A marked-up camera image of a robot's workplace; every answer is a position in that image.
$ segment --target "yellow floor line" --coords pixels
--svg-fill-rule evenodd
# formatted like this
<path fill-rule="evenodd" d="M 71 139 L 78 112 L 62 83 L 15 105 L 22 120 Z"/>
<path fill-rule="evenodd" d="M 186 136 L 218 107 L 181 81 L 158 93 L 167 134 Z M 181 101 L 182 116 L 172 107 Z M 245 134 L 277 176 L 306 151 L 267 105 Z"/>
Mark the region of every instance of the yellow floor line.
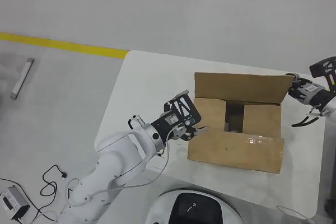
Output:
<path fill-rule="evenodd" d="M 8 34 L 0 32 L 0 40 L 18 42 L 23 44 L 30 44 L 36 46 L 43 46 L 46 48 L 55 48 L 61 50 L 69 50 L 72 52 L 80 52 L 83 54 L 94 54 L 110 58 L 124 59 L 128 50 L 120 50 L 113 48 L 103 48 L 100 46 L 92 46 L 85 44 L 75 44 L 65 41 L 49 40 L 44 38 L 32 38 L 30 36 L 21 36 L 16 34 Z"/>

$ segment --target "white robotic arm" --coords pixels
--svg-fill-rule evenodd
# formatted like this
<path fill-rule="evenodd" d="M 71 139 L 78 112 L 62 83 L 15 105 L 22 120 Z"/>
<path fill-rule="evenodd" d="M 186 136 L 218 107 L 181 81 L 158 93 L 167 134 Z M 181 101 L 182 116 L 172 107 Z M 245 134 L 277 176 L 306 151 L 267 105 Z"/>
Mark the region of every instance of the white robotic arm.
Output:
<path fill-rule="evenodd" d="M 139 175 L 154 156 L 170 139 L 188 141 L 197 135 L 193 128 L 201 117 L 184 91 L 167 102 L 164 113 L 151 124 L 146 124 L 139 116 L 129 119 L 131 130 L 115 133 L 101 141 L 96 151 L 99 161 L 96 169 L 83 178 L 73 190 L 65 209 L 59 214 L 59 224 L 96 223 L 110 207 L 125 184 Z M 133 128 L 131 121 L 141 126 Z M 144 158 L 130 136 L 137 139 L 144 151 Z"/>
<path fill-rule="evenodd" d="M 309 125 L 324 116 L 336 123 L 336 57 L 324 59 L 310 66 L 313 78 L 325 77 L 329 85 L 329 91 L 323 86 L 300 78 L 298 74 L 288 73 L 295 76 L 289 89 L 289 95 L 305 105 L 311 105 L 309 115 L 301 122 L 293 124 L 293 127 Z"/>

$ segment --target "cylindrical object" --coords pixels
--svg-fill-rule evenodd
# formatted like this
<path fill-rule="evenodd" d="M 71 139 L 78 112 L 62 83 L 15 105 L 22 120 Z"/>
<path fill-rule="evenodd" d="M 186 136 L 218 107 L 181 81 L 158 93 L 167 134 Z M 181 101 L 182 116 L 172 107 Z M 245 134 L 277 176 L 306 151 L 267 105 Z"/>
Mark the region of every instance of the cylindrical object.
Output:
<path fill-rule="evenodd" d="M 26 78 L 26 76 L 27 76 L 27 74 L 28 74 L 28 72 L 29 72 L 29 70 L 30 70 L 33 62 L 34 62 L 34 59 L 32 59 L 32 58 L 29 58 L 26 61 L 26 64 L 24 65 L 24 68 L 21 71 L 21 78 L 16 83 L 15 87 L 12 90 L 12 93 L 10 94 L 10 98 L 11 99 L 16 100 L 18 92 L 20 91 L 21 86 L 24 83 L 24 80 L 25 80 L 25 78 Z"/>

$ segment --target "open cardboard box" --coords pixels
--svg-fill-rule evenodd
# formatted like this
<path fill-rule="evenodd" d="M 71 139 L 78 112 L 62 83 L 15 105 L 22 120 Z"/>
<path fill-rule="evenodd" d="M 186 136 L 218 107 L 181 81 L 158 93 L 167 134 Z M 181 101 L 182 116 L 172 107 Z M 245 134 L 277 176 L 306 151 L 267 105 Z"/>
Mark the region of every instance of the open cardboard box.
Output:
<path fill-rule="evenodd" d="M 189 142 L 188 159 L 279 173 L 281 102 L 292 76 L 195 73 L 194 105 L 207 132 Z"/>

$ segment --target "floor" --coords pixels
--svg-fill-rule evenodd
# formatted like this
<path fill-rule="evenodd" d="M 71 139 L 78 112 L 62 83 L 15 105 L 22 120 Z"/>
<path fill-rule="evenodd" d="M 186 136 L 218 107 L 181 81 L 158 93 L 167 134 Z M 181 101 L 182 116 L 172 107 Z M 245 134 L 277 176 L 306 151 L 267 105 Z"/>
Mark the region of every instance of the floor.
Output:
<path fill-rule="evenodd" d="M 336 0 L 0 0 L 0 31 L 308 73 L 309 65 L 336 55 Z M 10 91 L 28 57 L 36 59 L 32 76 L 12 101 Z M 39 196 L 41 176 L 52 164 L 61 165 L 69 177 L 94 166 L 93 143 L 122 61 L 0 41 L 0 63 L 9 68 L 0 71 L 0 176 L 20 181 L 34 201 L 45 204 Z M 323 204 L 335 138 L 336 125 L 327 122 L 317 223 L 331 223 Z M 87 153 L 77 155 L 78 148 Z M 81 166 L 73 169 L 73 164 Z M 48 178 L 60 180 L 55 173 Z M 66 183 L 59 182 L 56 211 L 63 206 Z M 126 190 L 100 223 L 143 223 L 154 199 L 176 185 L 185 183 L 164 177 L 146 188 Z M 0 181 L 0 190 L 8 186 Z M 148 192 L 155 194 L 148 198 Z M 229 201 L 246 223 L 301 222 L 235 198 Z M 130 215 L 122 216 L 126 209 Z M 1 207 L 0 223 L 11 223 Z"/>
<path fill-rule="evenodd" d="M 18 76 L 15 72 L 20 71 L 27 57 L 36 61 L 19 97 L 13 101 L 9 95 Z M 68 179 L 80 177 L 95 166 L 93 143 L 122 61 L 0 41 L 0 64 L 6 67 L 0 71 L 0 176 L 21 182 L 34 202 L 43 205 L 48 199 L 39 196 L 44 185 L 41 176 L 51 165 L 60 165 Z M 326 124 L 319 208 L 314 217 L 319 223 L 331 223 L 323 203 L 329 195 L 335 136 L 336 127 Z M 146 172 L 132 184 L 145 183 L 155 175 Z M 59 212 L 64 206 L 68 179 L 60 181 L 55 172 L 49 173 L 48 179 L 59 181 L 57 200 L 50 208 Z M 0 191 L 10 185 L 0 181 Z M 100 223 L 144 223 L 156 197 L 176 186 L 190 184 L 164 176 L 148 187 L 125 190 Z M 277 211 L 221 197 L 239 210 L 246 223 L 299 222 Z M 123 209 L 129 209 L 130 215 L 123 216 Z M 33 214 L 32 209 L 24 221 L 28 222 Z M 11 223 L 1 206 L 0 223 Z M 42 219 L 38 223 L 50 222 Z"/>

